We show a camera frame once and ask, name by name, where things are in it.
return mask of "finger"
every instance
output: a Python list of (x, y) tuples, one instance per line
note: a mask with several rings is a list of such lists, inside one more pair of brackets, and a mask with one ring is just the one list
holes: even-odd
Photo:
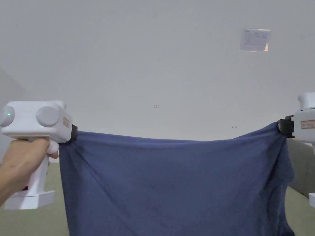
[(40, 166), (47, 154), (49, 144), (49, 140), (44, 138), (36, 139), (30, 143), (30, 148), (25, 156), (25, 161), (30, 165), (31, 171), (34, 172)]
[(48, 156), (50, 156), (51, 158), (54, 158), (54, 159), (57, 159), (59, 157), (58, 152), (48, 154)]

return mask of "round knob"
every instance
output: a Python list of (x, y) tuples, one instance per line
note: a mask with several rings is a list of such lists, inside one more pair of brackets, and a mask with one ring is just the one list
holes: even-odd
[(0, 127), (9, 126), (14, 120), (14, 109), (10, 106), (4, 106), (0, 111)]
[(53, 107), (42, 107), (36, 114), (38, 123), (45, 127), (51, 127), (58, 123), (59, 113)]

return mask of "human hand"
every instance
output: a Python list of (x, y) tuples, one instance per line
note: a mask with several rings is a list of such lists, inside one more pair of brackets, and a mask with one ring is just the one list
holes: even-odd
[[(32, 173), (44, 160), (49, 144), (49, 140), (44, 138), (31, 143), (26, 140), (14, 140), (10, 143), (0, 168), (0, 205), (1, 198), (8, 198), (27, 186)], [(49, 156), (58, 158), (58, 152)]]

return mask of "blue t-shirt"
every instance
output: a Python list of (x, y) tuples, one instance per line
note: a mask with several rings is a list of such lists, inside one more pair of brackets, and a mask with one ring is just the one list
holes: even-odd
[(209, 142), (79, 132), (60, 170), (71, 236), (294, 235), (277, 123)]

